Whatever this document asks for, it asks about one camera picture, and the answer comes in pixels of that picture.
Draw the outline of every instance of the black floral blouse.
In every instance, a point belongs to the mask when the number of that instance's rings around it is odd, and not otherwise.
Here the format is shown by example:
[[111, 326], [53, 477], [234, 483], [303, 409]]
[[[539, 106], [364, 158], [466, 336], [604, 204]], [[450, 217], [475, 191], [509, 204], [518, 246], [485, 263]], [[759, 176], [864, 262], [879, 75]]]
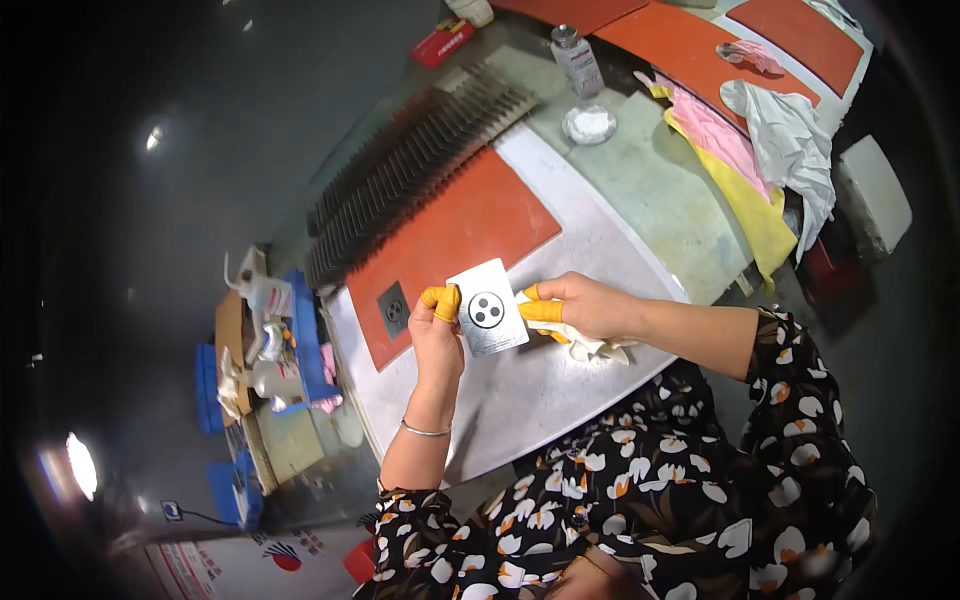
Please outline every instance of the black floral blouse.
[[830, 597], [876, 536], [836, 380], [792, 315], [761, 309], [747, 383], [739, 449], [677, 361], [467, 523], [442, 492], [383, 493], [376, 572], [354, 597], [542, 598], [588, 544], [652, 598]]

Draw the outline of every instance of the silver bracelet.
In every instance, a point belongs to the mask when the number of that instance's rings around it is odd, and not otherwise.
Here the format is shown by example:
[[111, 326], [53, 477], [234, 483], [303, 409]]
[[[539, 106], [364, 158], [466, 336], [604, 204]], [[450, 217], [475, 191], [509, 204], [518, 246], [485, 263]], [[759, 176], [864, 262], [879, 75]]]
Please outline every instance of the silver bracelet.
[[419, 436], [426, 436], [428, 438], [439, 438], [440, 436], [445, 436], [446, 434], [450, 433], [451, 429], [453, 429], [453, 423], [451, 423], [450, 426], [446, 428], [446, 430], [438, 431], [437, 433], [430, 433], [429, 431], [420, 431], [419, 429], [414, 429], [413, 427], [408, 425], [406, 418], [401, 419], [400, 424], [406, 427], [407, 431], [409, 431], [410, 433], [416, 433]]

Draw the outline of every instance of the red rubber mat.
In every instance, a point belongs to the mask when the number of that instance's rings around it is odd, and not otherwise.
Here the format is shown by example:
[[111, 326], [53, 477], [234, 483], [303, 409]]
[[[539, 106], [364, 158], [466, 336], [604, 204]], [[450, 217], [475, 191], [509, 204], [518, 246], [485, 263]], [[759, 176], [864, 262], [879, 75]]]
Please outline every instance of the red rubber mat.
[[816, 107], [820, 96], [793, 75], [768, 76], [752, 67], [731, 64], [717, 56], [716, 47], [739, 38], [683, 9], [654, 0], [601, 28], [596, 35], [656, 66], [698, 98], [725, 114], [745, 132], [747, 122], [720, 100], [720, 84], [733, 79], [780, 93], [797, 92]]
[[431, 285], [498, 256], [508, 269], [560, 233], [513, 169], [490, 147], [461, 168], [363, 267], [347, 276], [360, 328], [378, 371], [410, 346], [410, 332], [393, 340], [376, 300], [396, 281], [412, 310]]
[[581, 36], [588, 36], [624, 14], [647, 6], [650, 0], [491, 0], [490, 3], [550, 25], [573, 25]]
[[843, 98], [863, 48], [803, 0], [748, 0], [727, 17], [777, 44]]

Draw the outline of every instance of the circular logo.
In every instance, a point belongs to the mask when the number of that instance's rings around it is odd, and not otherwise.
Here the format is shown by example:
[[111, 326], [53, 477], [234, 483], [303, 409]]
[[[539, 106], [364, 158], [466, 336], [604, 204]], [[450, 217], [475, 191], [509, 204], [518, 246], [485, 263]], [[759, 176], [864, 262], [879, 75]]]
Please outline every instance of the circular logo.
[[503, 321], [503, 301], [491, 292], [480, 292], [467, 306], [470, 320], [478, 327], [491, 329]]
[[387, 320], [396, 323], [401, 316], [403, 316], [403, 306], [400, 305], [400, 302], [398, 300], [390, 302], [387, 306]]

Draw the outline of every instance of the woman's right hand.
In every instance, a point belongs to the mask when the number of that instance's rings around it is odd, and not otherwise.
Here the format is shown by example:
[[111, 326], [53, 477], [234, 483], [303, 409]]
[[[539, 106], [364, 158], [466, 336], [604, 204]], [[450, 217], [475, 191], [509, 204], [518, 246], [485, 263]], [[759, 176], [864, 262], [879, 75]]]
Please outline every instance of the woman's right hand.
[[533, 300], [519, 306], [527, 321], [566, 323], [602, 340], [638, 340], [642, 334], [640, 299], [579, 273], [541, 281], [523, 293]]

